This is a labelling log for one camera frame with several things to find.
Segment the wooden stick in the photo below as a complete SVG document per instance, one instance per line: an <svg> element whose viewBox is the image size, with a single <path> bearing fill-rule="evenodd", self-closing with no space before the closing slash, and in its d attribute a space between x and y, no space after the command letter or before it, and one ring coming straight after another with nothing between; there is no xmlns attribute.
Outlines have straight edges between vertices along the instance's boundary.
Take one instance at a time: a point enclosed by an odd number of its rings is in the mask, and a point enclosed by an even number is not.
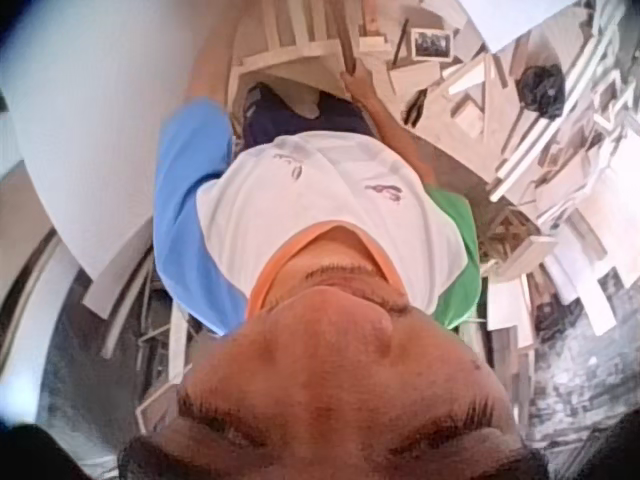
<svg viewBox="0 0 640 480"><path fill-rule="evenodd" d="M343 0L329 0L329 9L333 15L333 21L338 31L338 39L342 47L342 56L344 57L344 66L349 75L353 75L356 71L356 57L354 54L353 43L351 43L351 33L349 32L349 24L347 21L347 10Z"/></svg>

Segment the pants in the photo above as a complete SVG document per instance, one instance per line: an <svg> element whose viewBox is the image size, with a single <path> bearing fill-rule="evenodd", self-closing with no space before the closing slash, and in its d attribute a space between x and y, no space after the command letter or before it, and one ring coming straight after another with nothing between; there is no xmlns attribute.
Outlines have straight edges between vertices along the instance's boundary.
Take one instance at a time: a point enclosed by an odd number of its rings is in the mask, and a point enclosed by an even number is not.
<svg viewBox="0 0 640 480"><path fill-rule="evenodd" d="M269 144L283 135L318 130L374 136L360 109L351 102L320 92L318 110L318 118L308 119L298 115L271 87L258 83L247 94L244 148Z"/></svg>

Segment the white board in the photo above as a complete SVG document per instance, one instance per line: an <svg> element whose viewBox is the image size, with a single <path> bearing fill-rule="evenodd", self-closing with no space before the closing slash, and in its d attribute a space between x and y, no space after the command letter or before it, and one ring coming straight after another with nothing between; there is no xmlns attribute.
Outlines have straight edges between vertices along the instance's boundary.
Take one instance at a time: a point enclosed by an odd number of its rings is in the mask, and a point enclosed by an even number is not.
<svg viewBox="0 0 640 480"><path fill-rule="evenodd" d="M574 0L458 1L492 53L574 3Z"/></svg>
<svg viewBox="0 0 640 480"><path fill-rule="evenodd" d="M182 103L211 3L36 2L2 51L27 169L92 278L151 217L160 129Z"/></svg>
<svg viewBox="0 0 640 480"><path fill-rule="evenodd" d="M11 423L36 420L49 344L78 271L69 249L58 243L29 296L0 374L0 414Z"/></svg>
<svg viewBox="0 0 640 480"><path fill-rule="evenodd" d="M0 305L50 229L49 217L20 163L0 181Z"/></svg>

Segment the photo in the photo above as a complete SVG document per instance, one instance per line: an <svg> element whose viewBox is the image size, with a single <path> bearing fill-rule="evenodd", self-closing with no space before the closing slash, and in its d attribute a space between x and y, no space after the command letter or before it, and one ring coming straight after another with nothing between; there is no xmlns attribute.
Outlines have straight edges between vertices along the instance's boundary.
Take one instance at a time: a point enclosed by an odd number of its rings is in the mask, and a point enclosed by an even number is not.
<svg viewBox="0 0 640 480"><path fill-rule="evenodd" d="M452 35L444 30L411 30L414 60L448 62L453 59Z"/></svg>

